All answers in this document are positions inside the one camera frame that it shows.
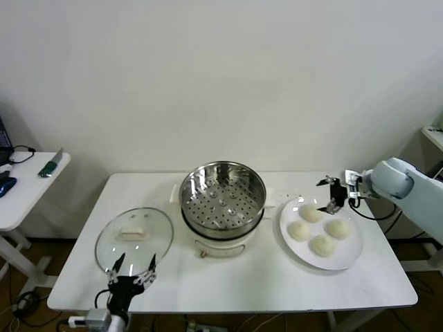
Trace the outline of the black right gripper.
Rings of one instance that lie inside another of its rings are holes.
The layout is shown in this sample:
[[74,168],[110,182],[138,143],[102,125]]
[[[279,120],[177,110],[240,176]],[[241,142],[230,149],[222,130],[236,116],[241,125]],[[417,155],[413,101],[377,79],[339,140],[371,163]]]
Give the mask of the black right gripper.
[[327,214],[336,214],[345,205],[346,187],[341,185],[339,178],[328,175],[316,184],[317,187],[324,185],[329,185],[330,201],[325,207],[317,208],[317,210]]

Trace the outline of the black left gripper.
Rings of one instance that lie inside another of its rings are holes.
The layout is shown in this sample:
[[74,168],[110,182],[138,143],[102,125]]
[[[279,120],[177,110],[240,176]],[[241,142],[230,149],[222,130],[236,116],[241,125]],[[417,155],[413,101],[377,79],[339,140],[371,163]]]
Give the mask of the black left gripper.
[[128,309],[132,299],[148,289],[156,280],[156,254],[153,255],[148,269],[137,277],[118,276],[124,262],[123,253],[112,268],[106,270],[110,299],[107,308],[112,315],[129,317]]

